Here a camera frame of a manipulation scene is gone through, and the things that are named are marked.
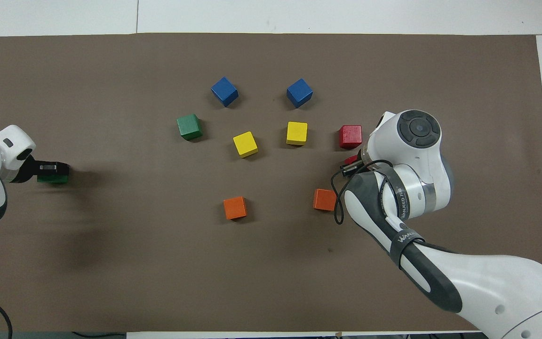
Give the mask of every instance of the red cube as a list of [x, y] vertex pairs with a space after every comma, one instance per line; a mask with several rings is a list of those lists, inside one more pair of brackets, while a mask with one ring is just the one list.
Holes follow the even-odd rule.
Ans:
[[351, 163], [354, 163], [355, 161], [357, 161], [357, 155], [353, 155], [352, 157], [348, 157], [346, 159], [344, 159], [344, 164], [345, 165], [350, 165]]
[[340, 128], [340, 147], [350, 150], [363, 142], [361, 125], [344, 125]]

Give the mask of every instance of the green cube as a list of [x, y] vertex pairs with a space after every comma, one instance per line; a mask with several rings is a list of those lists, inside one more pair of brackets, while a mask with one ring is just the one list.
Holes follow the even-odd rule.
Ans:
[[60, 174], [52, 174], [51, 176], [37, 176], [37, 182], [67, 183], [68, 176], [62, 176]]
[[185, 140], [192, 140], [202, 136], [202, 127], [196, 114], [182, 116], [177, 119], [177, 125], [179, 125], [179, 133]]

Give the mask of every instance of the black strap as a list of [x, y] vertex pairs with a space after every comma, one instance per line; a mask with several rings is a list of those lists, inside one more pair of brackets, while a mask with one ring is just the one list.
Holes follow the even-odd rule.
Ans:
[[400, 256], [407, 245], [411, 244], [411, 241], [420, 239], [424, 241], [421, 235], [419, 235], [413, 229], [406, 228], [394, 236], [392, 243], [390, 244], [390, 259], [400, 269]]
[[409, 211], [411, 210], [411, 204], [409, 203], [409, 195], [405, 189], [405, 184], [400, 180], [399, 174], [394, 171], [392, 167], [379, 168], [374, 171], [382, 173], [388, 180], [388, 185], [392, 189], [394, 194], [394, 200], [396, 202], [396, 208], [399, 211], [399, 219], [409, 219]]

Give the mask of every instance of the table surface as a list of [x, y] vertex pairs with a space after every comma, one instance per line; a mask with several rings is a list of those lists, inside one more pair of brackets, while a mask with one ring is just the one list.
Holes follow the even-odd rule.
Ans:
[[536, 34], [542, 76], [542, 1], [535, 0], [376, 0], [347, 7], [334, 0], [263, 0], [256, 6], [213, 0], [0, 0], [0, 36], [134, 32]]

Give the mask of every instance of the orange cube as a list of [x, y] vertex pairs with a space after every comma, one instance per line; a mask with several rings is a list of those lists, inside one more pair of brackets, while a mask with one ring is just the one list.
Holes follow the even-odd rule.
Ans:
[[336, 204], [336, 193], [329, 189], [316, 189], [312, 200], [312, 206], [316, 210], [334, 210]]
[[225, 217], [228, 220], [245, 217], [247, 215], [246, 200], [244, 200], [244, 197], [223, 200], [223, 207], [225, 208]]

